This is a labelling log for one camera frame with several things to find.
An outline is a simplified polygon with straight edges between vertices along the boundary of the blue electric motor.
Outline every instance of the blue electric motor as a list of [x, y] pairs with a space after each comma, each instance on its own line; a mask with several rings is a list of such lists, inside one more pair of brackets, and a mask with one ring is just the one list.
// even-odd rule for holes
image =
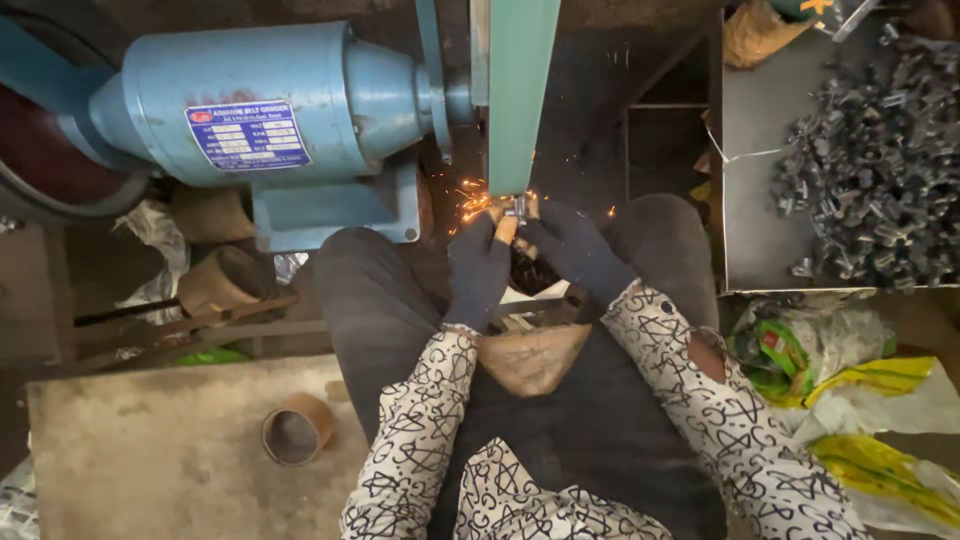
[[433, 83], [347, 22], [145, 36], [59, 125], [112, 169], [156, 163], [196, 187], [251, 184], [263, 251], [314, 249], [347, 226], [413, 241], [419, 168], [401, 151], [434, 130], [438, 104], [451, 123], [473, 122], [467, 77], [439, 100]]

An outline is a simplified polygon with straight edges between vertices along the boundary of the tape roll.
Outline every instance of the tape roll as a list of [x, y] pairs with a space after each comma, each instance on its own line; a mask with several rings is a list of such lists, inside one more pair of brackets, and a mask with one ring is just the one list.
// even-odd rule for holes
[[324, 402], [310, 394], [294, 394], [264, 419], [263, 448], [281, 465], [305, 465], [329, 442], [334, 425], [333, 414]]

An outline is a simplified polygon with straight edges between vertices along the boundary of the cardboard tube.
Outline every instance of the cardboard tube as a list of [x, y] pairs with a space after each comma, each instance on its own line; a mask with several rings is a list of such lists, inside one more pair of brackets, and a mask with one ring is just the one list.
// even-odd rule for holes
[[281, 465], [305, 465], [329, 442], [333, 428], [333, 413], [324, 402], [294, 394], [263, 421], [263, 448]]
[[493, 237], [509, 246], [514, 241], [515, 234], [516, 216], [505, 215], [503, 219], [500, 220], [500, 224], [496, 226], [496, 234], [494, 234]]

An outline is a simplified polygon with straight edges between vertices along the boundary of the work glove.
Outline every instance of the work glove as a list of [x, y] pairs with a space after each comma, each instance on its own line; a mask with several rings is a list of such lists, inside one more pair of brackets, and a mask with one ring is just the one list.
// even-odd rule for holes
[[483, 212], [450, 242], [450, 310], [444, 322], [481, 331], [492, 320], [510, 274], [510, 246], [493, 238], [493, 221]]
[[517, 234], [537, 246], [557, 274], [587, 293], [604, 308], [636, 279], [586, 214], [550, 201], [540, 201], [540, 219], [528, 219]]

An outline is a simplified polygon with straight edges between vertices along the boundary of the metal parts pile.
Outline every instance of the metal parts pile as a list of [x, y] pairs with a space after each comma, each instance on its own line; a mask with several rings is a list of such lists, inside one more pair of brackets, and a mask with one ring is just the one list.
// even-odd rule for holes
[[777, 164], [783, 215], [808, 210], [818, 238], [795, 276], [904, 289], [957, 282], [960, 44], [885, 28], [889, 64], [836, 62]]

